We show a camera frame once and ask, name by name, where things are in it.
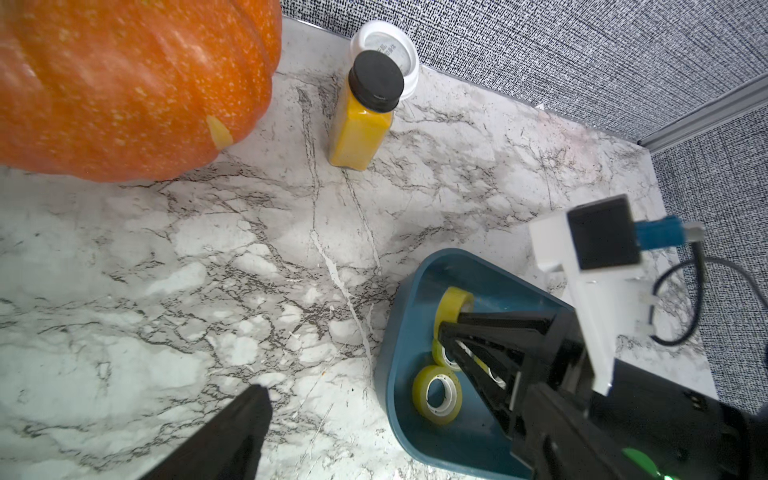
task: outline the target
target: juice bottle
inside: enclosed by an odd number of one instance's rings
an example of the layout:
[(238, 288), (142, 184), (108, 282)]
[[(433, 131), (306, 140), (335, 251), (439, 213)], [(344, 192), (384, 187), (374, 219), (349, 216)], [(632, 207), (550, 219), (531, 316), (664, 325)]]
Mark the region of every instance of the juice bottle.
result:
[(402, 72), (380, 51), (361, 51), (339, 93), (331, 128), (329, 161), (365, 170), (379, 149), (403, 89)]

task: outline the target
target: orange pumpkin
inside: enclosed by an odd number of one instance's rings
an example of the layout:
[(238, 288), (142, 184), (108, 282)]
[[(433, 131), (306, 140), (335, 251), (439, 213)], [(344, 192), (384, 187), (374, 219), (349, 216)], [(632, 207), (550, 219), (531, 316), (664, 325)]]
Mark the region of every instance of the orange pumpkin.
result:
[(279, 0), (0, 2), (0, 163), (96, 181), (211, 162), (264, 115)]

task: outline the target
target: marble countertop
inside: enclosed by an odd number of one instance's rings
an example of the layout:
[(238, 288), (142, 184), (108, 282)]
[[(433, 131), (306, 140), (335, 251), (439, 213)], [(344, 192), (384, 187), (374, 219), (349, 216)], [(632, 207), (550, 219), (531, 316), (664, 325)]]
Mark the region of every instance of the marble countertop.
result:
[[(286, 20), (266, 116), (176, 180), (0, 170), (3, 478), (136, 478), (251, 383), (274, 407), (257, 478), (455, 478), (372, 390), (400, 280), (460, 247), (559, 294), (526, 222), (622, 193), (664, 215), (645, 149), (425, 68), (370, 169), (330, 166), (346, 45)], [(716, 395), (698, 340), (617, 354)]]

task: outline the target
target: textured wall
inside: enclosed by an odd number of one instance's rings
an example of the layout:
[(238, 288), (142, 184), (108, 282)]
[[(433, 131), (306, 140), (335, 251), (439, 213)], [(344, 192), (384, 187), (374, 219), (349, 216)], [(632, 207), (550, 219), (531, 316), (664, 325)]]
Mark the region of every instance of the textured wall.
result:
[(351, 37), (394, 23), (422, 63), (640, 139), (768, 71), (761, 0), (281, 0)]
[[(667, 212), (703, 221), (706, 252), (746, 268), (768, 293), (768, 107), (653, 160)], [(701, 336), (715, 386), (720, 399), (756, 411), (768, 402), (768, 313), (735, 273), (708, 271)]]

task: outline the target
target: blue bin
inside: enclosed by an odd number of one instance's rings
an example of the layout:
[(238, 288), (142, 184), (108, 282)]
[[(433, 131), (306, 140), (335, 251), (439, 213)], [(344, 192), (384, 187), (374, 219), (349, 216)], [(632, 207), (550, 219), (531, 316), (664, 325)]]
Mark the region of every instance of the blue bin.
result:
[(434, 425), (413, 406), (413, 379), (434, 364), (435, 311), (449, 286), (473, 293), (475, 312), (572, 309), (469, 252), (437, 251), (400, 283), (373, 374), (379, 403), (400, 445), (420, 462), (484, 478), (530, 478), (531, 471), (511, 456), (509, 440), (463, 373), (458, 378), (464, 403), (450, 424)]

